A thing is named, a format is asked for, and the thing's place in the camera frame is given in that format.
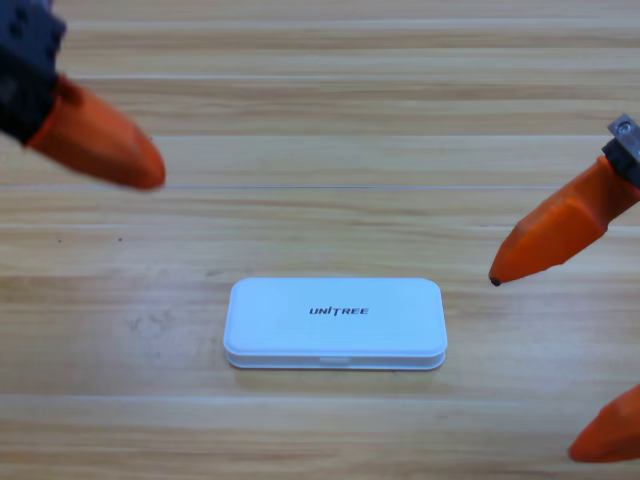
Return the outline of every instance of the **white box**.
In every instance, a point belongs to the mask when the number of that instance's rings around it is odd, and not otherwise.
[[[430,370],[447,348],[442,296],[420,278],[248,278],[224,347],[240,368]]]

